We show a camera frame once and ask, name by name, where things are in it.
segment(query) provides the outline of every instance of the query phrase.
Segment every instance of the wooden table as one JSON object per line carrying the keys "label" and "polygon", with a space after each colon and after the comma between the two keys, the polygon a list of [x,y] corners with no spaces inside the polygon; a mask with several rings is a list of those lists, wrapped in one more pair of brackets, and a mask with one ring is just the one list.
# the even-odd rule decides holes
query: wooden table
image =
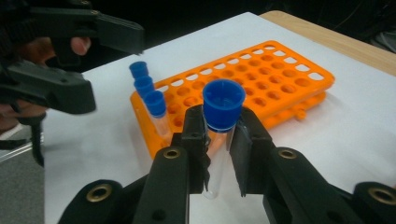
{"label": "wooden table", "polygon": [[396,76],[396,54],[392,52],[366,44],[346,35],[341,35],[282,11],[266,12],[261,17],[323,46],[345,54],[361,63],[366,63]]}

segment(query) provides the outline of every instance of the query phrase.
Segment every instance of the dark background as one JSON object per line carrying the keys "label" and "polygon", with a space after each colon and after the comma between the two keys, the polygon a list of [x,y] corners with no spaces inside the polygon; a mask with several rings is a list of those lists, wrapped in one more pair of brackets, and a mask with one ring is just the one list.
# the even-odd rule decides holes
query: dark background
{"label": "dark background", "polygon": [[[396,25],[396,0],[91,0],[104,14],[139,23],[145,28],[145,48],[205,28],[244,12],[261,15],[282,10],[344,35],[369,42],[380,31]],[[93,39],[79,67],[84,72],[128,54],[102,47]],[[51,60],[49,66],[59,66]]]}

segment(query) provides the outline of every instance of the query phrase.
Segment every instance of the white table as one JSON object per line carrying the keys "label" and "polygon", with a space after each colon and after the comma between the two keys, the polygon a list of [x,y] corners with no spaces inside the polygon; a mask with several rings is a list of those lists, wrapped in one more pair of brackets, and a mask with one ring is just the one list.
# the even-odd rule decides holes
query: white table
{"label": "white table", "polygon": [[[396,184],[396,78],[261,17],[245,13],[174,41],[86,72],[97,110],[71,116],[51,110],[44,121],[46,223],[56,223],[85,185],[112,179],[123,186],[149,172],[152,160],[129,101],[128,66],[148,63],[154,82],[275,40],[335,76],[327,99],[270,134],[277,146],[300,150],[333,185],[352,192],[362,181]],[[220,196],[191,195],[190,221],[268,223],[262,196],[240,198],[232,165]]]}

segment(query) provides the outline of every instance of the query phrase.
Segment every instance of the tube with blue cap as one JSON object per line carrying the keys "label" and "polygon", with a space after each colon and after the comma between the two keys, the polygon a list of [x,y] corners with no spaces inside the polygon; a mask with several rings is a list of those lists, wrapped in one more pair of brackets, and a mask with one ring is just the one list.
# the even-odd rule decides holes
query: tube with blue cap
{"label": "tube with blue cap", "polygon": [[172,141],[172,132],[169,127],[168,117],[166,116],[166,104],[163,93],[161,91],[151,91],[146,94],[144,102],[157,134],[169,146]]}
{"label": "tube with blue cap", "polygon": [[204,117],[208,135],[211,139],[207,155],[210,158],[208,172],[210,173],[207,191],[208,199],[219,195],[224,166],[229,158],[233,130],[242,111],[245,101],[245,91],[236,82],[229,79],[217,79],[204,87]]}

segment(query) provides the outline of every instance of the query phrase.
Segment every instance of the gray floor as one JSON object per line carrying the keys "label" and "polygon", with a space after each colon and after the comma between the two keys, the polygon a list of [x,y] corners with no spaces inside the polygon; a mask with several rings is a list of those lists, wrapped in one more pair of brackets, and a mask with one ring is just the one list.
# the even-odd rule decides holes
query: gray floor
{"label": "gray floor", "polygon": [[0,223],[44,223],[44,169],[30,150],[0,162]]}

